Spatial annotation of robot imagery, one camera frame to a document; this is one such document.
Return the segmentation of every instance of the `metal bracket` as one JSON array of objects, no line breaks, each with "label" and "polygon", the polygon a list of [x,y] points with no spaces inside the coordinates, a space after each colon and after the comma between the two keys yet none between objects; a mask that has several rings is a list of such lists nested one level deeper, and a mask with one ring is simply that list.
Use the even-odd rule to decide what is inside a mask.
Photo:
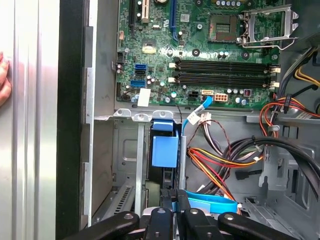
[{"label": "metal bracket", "polygon": [[[280,50],[284,50],[294,44],[297,37],[290,37],[290,35],[294,32],[294,30],[297,29],[299,26],[298,23],[293,23],[293,20],[296,20],[299,18],[299,15],[291,10],[291,4],[283,5],[283,6],[276,6],[271,8],[265,8],[265,9],[255,9],[251,11],[244,11],[243,16],[240,15],[240,19],[245,23],[245,32],[241,36],[242,37],[242,47],[243,48],[279,48]],[[275,36],[275,37],[269,37],[265,36],[261,40],[255,39],[255,24],[256,24],[256,16],[258,14],[264,14],[269,15],[272,13],[279,13],[284,12],[284,21],[283,21],[283,27],[284,27],[284,33],[283,36]],[[292,42],[284,47],[281,48],[279,45],[259,45],[259,46],[249,46],[251,44],[256,43],[267,43],[267,42],[275,42],[275,41],[283,41],[283,40],[292,40]]]},{"label": "metal bracket", "polygon": [[151,119],[162,119],[162,120],[173,120],[174,121],[174,114],[172,111],[166,110],[156,110],[149,115],[147,113],[137,113],[134,114],[131,112],[130,109],[127,108],[119,108],[112,116],[99,116],[95,117],[94,120],[98,121],[108,121],[110,118],[131,118],[132,121],[138,123],[148,123]]}]

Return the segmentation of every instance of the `metal panel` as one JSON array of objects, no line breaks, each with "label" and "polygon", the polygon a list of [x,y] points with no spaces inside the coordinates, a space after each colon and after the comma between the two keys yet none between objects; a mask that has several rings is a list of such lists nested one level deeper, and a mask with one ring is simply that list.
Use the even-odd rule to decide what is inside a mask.
[{"label": "metal panel", "polygon": [[0,109],[2,239],[55,239],[59,3],[0,1],[13,85]]}]

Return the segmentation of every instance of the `chip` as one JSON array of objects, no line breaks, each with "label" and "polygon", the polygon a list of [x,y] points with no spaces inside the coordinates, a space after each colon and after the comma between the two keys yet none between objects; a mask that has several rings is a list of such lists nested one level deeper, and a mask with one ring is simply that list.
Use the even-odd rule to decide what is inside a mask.
[{"label": "chip", "polygon": [[209,24],[209,41],[235,43],[238,18],[234,15],[212,14]]},{"label": "chip", "polygon": [[155,54],[157,52],[157,41],[155,39],[144,38],[142,40],[142,52],[144,54]]}]

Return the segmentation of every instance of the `ram slot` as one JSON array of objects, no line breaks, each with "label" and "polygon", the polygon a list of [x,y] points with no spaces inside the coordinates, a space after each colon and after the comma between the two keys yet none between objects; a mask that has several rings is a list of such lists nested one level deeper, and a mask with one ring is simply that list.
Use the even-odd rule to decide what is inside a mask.
[{"label": "ram slot", "polygon": [[211,85],[242,88],[265,88],[271,80],[270,77],[210,75],[184,72],[174,72],[173,76],[180,85]]},{"label": "ram slot", "polygon": [[226,74],[261,74],[268,72],[268,66],[259,63],[194,61],[175,59],[176,69],[181,72],[226,73]]},{"label": "ram slot", "polygon": [[135,0],[129,0],[128,25],[132,35],[135,34],[135,23],[136,23],[136,2]]}]

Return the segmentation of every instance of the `yellow wire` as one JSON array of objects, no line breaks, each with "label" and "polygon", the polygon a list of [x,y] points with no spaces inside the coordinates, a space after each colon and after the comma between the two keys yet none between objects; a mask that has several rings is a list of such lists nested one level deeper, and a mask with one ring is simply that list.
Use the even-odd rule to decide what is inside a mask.
[{"label": "yellow wire", "polygon": [[308,75],[305,75],[301,72],[301,68],[302,67],[299,67],[295,73],[294,73],[294,77],[299,79],[299,80],[302,80],[302,81],[305,81],[305,82],[308,82],[308,83],[311,83],[311,84],[315,84],[317,85],[318,87],[320,87],[320,82],[318,82],[317,80],[315,80],[314,78],[308,76]]},{"label": "yellow wire", "polygon": [[[285,100],[285,99],[286,99],[285,97],[282,97],[282,98],[279,98],[278,101],[279,100]],[[304,105],[301,102],[299,102],[297,99],[292,98],[291,100],[295,101],[296,103],[298,103],[298,104],[300,104],[300,105],[302,105],[304,107]]]},{"label": "yellow wire", "polygon": [[224,193],[232,200],[235,200],[228,192],[227,190],[218,182],[218,180],[211,174],[211,172],[208,171],[208,169],[200,162],[195,156],[190,154],[191,158],[197,163],[197,165],[206,173],[206,175],[210,178],[212,182],[214,182],[221,190],[224,191]]},{"label": "yellow wire", "polygon": [[202,153],[205,153],[205,154],[209,155],[212,158],[218,159],[221,162],[224,162],[224,163],[227,163],[227,164],[232,164],[232,165],[237,165],[237,166],[250,166],[250,165],[253,165],[253,164],[256,163],[256,161],[252,161],[252,162],[248,162],[248,163],[238,163],[238,162],[234,162],[234,161],[228,161],[228,160],[220,158],[220,157],[218,157],[216,155],[212,155],[210,152],[207,152],[206,150],[203,150],[201,148],[192,147],[191,149],[198,150],[198,151],[200,151]]}]

